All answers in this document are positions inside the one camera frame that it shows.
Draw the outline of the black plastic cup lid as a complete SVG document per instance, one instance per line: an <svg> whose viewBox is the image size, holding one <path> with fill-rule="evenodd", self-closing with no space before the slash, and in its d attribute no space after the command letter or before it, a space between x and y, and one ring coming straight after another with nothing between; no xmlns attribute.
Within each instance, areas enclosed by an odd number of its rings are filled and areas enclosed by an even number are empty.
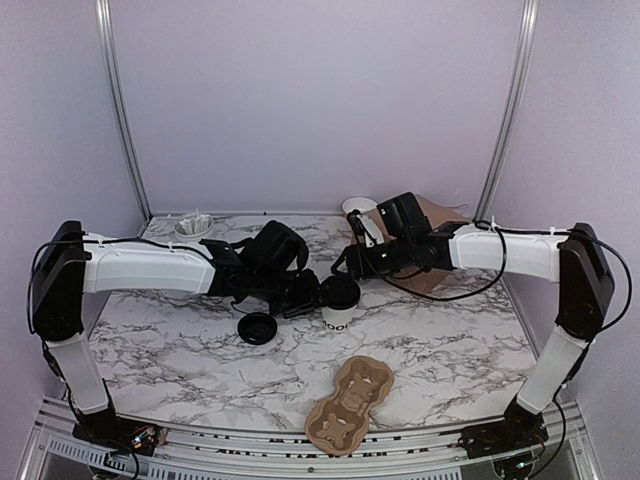
<svg viewBox="0 0 640 480"><path fill-rule="evenodd" d="M237 324L240 338L251 345L264 345L274 339L277 333L277 322L274 317L262 312L244 315Z"/></svg>

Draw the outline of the single white paper cup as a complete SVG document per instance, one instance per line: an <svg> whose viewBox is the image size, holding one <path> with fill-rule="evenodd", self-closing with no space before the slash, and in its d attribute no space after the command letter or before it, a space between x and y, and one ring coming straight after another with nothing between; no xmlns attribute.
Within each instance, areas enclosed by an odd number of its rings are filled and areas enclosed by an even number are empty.
<svg viewBox="0 0 640 480"><path fill-rule="evenodd" d="M354 318L356 306L345 309L334 309L328 306L321 308L323 325L332 331L345 330Z"/></svg>

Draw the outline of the brown paper bag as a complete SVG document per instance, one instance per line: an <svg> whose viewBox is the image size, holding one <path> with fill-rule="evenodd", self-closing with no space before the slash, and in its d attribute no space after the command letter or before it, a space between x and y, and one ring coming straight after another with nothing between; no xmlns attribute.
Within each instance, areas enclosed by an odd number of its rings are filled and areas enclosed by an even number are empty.
<svg viewBox="0 0 640 480"><path fill-rule="evenodd" d="M383 279L427 294L454 269L448 241L469 220L410 192L379 204L364 197L343 202L353 244L345 249L355 280Z"/></svg>

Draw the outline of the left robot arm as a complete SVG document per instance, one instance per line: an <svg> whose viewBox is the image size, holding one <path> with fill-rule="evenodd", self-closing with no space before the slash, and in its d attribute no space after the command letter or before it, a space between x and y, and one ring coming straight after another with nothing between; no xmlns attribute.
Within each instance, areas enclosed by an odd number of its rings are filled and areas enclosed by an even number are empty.
<svg viewBox="0 0 640 480"><path fill-rule="evenodd" d="M149 456L164 434L156 424L116 413L85 332L85 295L148 290L237 302L252 297L266 302L270 315L293 318L319 305L320 282L308 258L305 240L278 221L236 243L109 238L85 231L78 221L64 222L34 256L27 321L70 393L74 436Z"/></svg>

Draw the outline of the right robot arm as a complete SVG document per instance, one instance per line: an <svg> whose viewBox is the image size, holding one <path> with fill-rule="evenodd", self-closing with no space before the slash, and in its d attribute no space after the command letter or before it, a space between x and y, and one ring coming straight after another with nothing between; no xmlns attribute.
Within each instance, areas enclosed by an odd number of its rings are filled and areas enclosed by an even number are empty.
<svg viewBox="0 0 640 480"><path fill-rule="evenodd" d="M615 293L607 258L622 256L600 240L587 223L564 230L509 229L487 221L394 225L390 239L374 240L362 220L350 220L353 241L331 271L352 281L393 281L406 268L493 270L527 324L534 323L531 286L542 294L542 310L553 323L537 339L536 364L501 419L463 429L458 443L470 458L502 454L548 439L543 412L557 404L599 334L613 327L608 317Z"/></svg>

